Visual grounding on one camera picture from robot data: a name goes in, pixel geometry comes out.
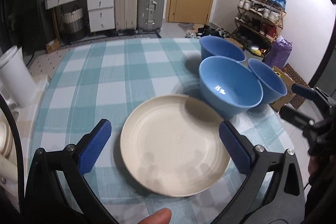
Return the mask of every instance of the laundry basket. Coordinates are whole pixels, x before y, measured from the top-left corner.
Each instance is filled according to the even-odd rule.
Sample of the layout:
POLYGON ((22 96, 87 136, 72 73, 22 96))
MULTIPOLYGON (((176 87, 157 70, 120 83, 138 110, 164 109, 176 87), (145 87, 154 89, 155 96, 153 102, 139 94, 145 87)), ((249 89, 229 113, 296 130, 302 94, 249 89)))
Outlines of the laundry basket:
POLYGON ((78 8, 63 15, 63 25, 69 42, 85 37, 83 9, 78 8))

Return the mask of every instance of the screw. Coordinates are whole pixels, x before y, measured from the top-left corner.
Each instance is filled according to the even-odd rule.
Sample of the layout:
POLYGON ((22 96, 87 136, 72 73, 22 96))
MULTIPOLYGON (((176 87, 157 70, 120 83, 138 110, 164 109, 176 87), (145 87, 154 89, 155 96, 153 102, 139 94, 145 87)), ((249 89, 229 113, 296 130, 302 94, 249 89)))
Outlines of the screw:
POLYGON ((38 148, 36 149, 36 154, 42 154, 43 153, 43 148, 38 148))
POLYGON ((258 152, 264 152, 265 148, 262 145, 256 145, 255 150, 258 152))
POLYGON ((287 153, 293 156, 295 152, 293 149, 287 149, 287 153))
POLYGON ((66 147, 65 147, 66 150, 68 151, 74 151, 75 149, 75 145, 74 144, 68 144, 66 147))

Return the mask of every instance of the blue bowl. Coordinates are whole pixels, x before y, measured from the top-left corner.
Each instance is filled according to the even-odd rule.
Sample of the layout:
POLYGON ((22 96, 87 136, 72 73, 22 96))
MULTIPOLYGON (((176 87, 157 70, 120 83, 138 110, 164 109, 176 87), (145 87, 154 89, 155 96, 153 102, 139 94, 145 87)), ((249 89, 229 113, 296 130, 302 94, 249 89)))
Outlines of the blue bowl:
POLYGON ((261 104, 270 104, 287 94, 285 83, 268 65, 254 58, 247 62, 251 71, 260 80, 264 90, 261 104))
POLYGON ((249 68, 224 56, 204 59, 199 66, 203 99, 225 119, 260 104, 263 88, 249 68))
POLYGON ((223 38, 209 35, 202 37, 199 42, 201 44, 202 60, 214 55, 226 56, 239 62, 246 60, 246 54, 242 49, 223 38))

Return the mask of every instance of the bowl rim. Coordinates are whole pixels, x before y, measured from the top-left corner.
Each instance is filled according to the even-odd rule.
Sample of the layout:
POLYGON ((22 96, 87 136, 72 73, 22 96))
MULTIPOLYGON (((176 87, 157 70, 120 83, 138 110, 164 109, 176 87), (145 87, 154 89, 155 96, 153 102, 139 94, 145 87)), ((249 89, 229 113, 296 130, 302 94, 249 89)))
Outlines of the bowl rim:
MULTIPOLYGON (((252 75, 254 75, 254 73, 247 67, 245 66, 244 64, 242 64, 241 62, 235 60, 235 59, 232 59, 232 58, 229 58, 229 57, 226 57, 226 56, 220 56, 220 55, 214 55, 214 56, 210 56, 210 57, 207 57, 205 58, 199 65, 199 78, 203 78, 202 77, 202 74, 201 74, 201 68, 202 68, 202 65, 204 62, 208 62, 206 61, 207 59, 214 59, 214 58, 222 58, 222 59, 228 59, 229 61, 233 61, 241 66, 243 66, 245 69, 247 69, 252 75)), ((226 100, 223 100, 223 98, 220 98, 216 93, 212 92, 211 89, 209 88, 208 84, 205 83, 203 80, 202 82, 204 83, 204 85, 207 87, 208 90, 211 91, 211 93, 216 96, 219 100, 223 100, 225 101, 227 104, 229 105, 232 105, 232 106, 235 106, 235 107, 239 107, 239 108, 253 108, 253 107, 256 107, 257 105, 259 105, 261 103, 261 101, 263 100, 263 97, 264 97, 264 90, 263 90, 263 86, 261 85, 261 82, 259 81, 258 78, 256 78, 258 84, 259 84, 259 87, 260 87, 260 90, 261 90, 261 97, 260 97, 260 100, 256 103, 256 104, 253 104, 253 105, 239 105, 239 104, 236 104, 236 103, 229 103, 228 101, 226 100)))
POLYGON ((207 35, 207 36, 205 36, 205 37, 201 37, 201 39, 199 40, 199 43, 200 43, 201 47, 203 47, 205 50, 207 50, 208 52, 210 52, 213 56, 222 56, 222 55, 216 55, 216 54, 214 54, 212 51, 208 50, 208 48, 205 47, 205 46, 203 45, 202 41, 204 41, 204 39, 206 39, 206 38, 208 38, 208 37, 212 37, 212 38, 215 38, 215 39, 218 39, 218 38, 219 38, 220 40, 224 40, 226 43, 230 43, 230 45, 236 47, 236 48, 237 48, 237 49, 238 49, 238 50, 245 56, 245 59, 242 60, 242 61, 239 61, 239 62, 244 62, 244 61, 247 59, 247 56, 246 56, 245 52, 244 52, 242 49, 238 48, 235 44, 232 44, 230 41, 227 41, 225 38, 222 38, 222 37, 215 37, 215 36, 213 36, 213 35, 207 35))
POLYGON ((253 72, 253 74, 266 86, 266 87, 268 87, 270 90, 272 90, 272 91, 274 91, 276 94, 278 94, 278 95, 281 95, 281 96, 286 96, 287 95, 287 93, 288 93, 288 91, 287 91, 287 87, 286 87, 286 85, 285 85, 285 83, 284 83, 284 81, 279 77, 279 80, 281 81, 281 83, 282 83, 282 86, 285 88, 285 90, 286 90, 286 94, 282 94, 282 93, 280 93, 280 92, 278 92, 277 90, 275 90, 274 88, 272 88, 269 84, 267 84, 256 72, 255 72, 255 70, 252 68, 252 66, 253 65, 251 65, 250 63, 253 63, 253 62, 257 62, 257 63, 261 63, 262 64, 262 66, 264 66, 264 67, 267 67, 266 69, 268 69, 268 70, 271 70, 272 72, 274 72, 273 71, 273 69, 270 67, 270 66, 268 66, 268 65, 266 65, 265 63, 263 63, 263 62, 261 62, 260 60, 258 60, 258 59, 255 59, 255 58, 250 58, 248 61, 247 61, 247 63, 248 63, 248 65, 249 65, 249 68, 251 69, 251 71, 253 72))

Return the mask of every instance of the suitcase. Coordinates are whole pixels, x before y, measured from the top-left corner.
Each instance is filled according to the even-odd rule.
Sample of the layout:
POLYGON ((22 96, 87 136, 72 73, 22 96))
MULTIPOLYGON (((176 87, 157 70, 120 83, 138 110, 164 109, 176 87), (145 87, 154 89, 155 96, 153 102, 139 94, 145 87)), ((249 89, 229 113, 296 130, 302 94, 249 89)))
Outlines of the suitcase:
POLYGON ((138 0, 139 33, 161 31, 165 0, 138 0))
POLYGON ((137 28, 138 0, 114 0, 115 29, 135 30, 137 28))

